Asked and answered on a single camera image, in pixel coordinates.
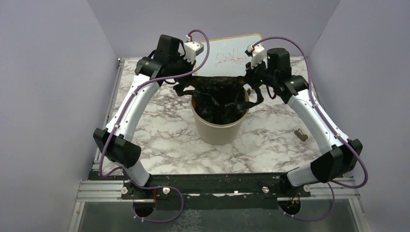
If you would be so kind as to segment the black plastic trash bag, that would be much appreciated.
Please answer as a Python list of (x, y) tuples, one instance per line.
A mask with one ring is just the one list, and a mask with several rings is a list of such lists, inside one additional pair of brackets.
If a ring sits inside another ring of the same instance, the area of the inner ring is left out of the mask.
[[(256, 102), (245, 100), (244, 85), (255, 90)], [(248, 109), (263, 102), (261, 85), (261, 80), (246, 76), (188, 76), (178, 79), (173, 90), (178, 96), (193, 96), (194, 111), (206, 122), (227, 125), (238, 121)]]

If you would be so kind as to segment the beige cylindrical trash bin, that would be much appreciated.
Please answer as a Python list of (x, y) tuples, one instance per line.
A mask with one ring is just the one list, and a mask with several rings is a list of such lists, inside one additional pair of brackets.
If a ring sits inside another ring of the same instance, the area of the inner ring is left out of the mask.
[[(225, 105), (228, 103), (234, 103), (237, 98), (245, 102), (249, 101), (249, 94), (244, 87), (238, 92), (237, 97), (231, 96), (225, 98), (219, 96), (212, 102), (216, 105)], [(190, 103), (197, 131), (201, 139), (211, 145), (225, 145), (233, 141), (236, 138), (237, 133), (239, 132), (243, 120), (249, 112), (248, 109), (243, 110), (243, 112), (236, 117), (237, 120), (232, 123), (215, 124), (205, 120), (197, 113), (196, 108), (198, 106), (198, 103), (194, 96), (191, 97)]]

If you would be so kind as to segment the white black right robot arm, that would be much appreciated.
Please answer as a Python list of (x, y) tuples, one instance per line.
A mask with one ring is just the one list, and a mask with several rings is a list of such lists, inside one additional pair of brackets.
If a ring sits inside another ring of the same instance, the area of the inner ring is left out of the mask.
[(328, 115), (320, 116), (322, 107), (311, 94), (304, 77), (293, 75), (290, 54), (284, 48), (266, 51), (262, 46), (250, 45), (245, 53), (251, 57), (246, 64), (247, 75), (258, 84), (272, 87), (274, 93), (292, 108), (313, 135), (321, 156), (304, 166), (280, 176), (279, 191), (286, 197), (298, 191), (299, 186), (327, 183), (354, 169), (363, 149), (358, 139), (351, 140), (337, 128)]

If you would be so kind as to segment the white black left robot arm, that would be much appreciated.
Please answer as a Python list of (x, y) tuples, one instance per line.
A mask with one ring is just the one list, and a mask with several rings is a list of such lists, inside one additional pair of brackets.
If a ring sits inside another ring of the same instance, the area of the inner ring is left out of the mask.
[(196, 57), (203, 50), (203, 44), (190, 35), (186, 42), (161, 35), (156, 49), (137, 62), (131, 87), (117, 113), (105, 128), (96, 128), (93, 133), (102, 158), (108, 158), (123, 169), (135, 183), (133, 191), (139, 198), (150, 196), (152, 185), (148, 182), (150, 174), (140, 161), (141, 147), (132, 143), (137, 124), (165, 77), (173, 79), (191, 72)]

